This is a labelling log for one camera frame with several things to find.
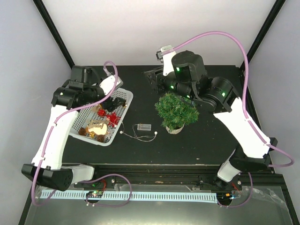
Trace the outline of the white ball string lights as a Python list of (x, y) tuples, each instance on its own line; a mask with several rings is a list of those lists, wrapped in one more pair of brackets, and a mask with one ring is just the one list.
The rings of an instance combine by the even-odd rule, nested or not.
[(121, 130), (121, 131), (119, 132), (121, 135), (125, 135), (125, 136), (127, 136), (127, 137), (129, 137), (129, 138), (133, 138), (133, 139), (139, 140), (139, 141), (141, 141), (141, 142), (145, 142), (145, 143), (152, 142), (153, 140), (155, 140), (155, 138), (156, 138), (157, 135), (158, 135), (158, 132), (155, 131), (155, 132), (154, 132), (154, 135), (142, 135), (142, 136), (138, 136), (138, 135), (136, 134), (136, 131), (138, 131), (138, 130), (137, 130), (137, 124), (133, 124), (133, 125), (132, 125), (132, 130), (133, 130), (134, 135), (129, 135), (129, 134), (125, 133), (125, 126), (124, 126), (124, 123), (122, 122), (121, 124), (122, 124), (122, 126), (123, 126), (123, 130)]

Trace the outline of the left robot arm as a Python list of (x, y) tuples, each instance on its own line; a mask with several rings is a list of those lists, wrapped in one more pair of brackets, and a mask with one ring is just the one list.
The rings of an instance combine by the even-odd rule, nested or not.
[(71, 127), (79, 111), (106, 101), (122, 85), (118, 70), (103, 68), (102, 79), (92, 67), (73, 66), (70, 79), (59, 87), (52, 97), (51, 115), (42, 143), (30, 164), (22, 166), (22, 174), (32, 181), (31, 190), (43, 186), (65, 191), (70, 185), (85, 181), (96, 187), (101, 180), (90, 165), (62, 166), (64, 148)]

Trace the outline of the clear battery box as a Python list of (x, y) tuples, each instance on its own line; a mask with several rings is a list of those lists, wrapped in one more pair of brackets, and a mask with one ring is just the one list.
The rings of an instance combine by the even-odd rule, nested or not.
[(137, 124), (138, 131), (151, 131), (151, 124)]

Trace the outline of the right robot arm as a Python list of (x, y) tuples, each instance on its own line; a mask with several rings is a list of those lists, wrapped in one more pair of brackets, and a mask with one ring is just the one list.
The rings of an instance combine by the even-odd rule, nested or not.
[(191, 51), (171, 52), (161, 60), (162, 67), (144, 72), (152, 89), (159, 94), (172, 92), (187, 104), (212, 113), (238, 142), (214, 175), (214, 186), (223, 189), (241, 172), (267, 169), (271, 140), (243, 110), (233, 84), (220, 76), (208, 77), (202, 57)]

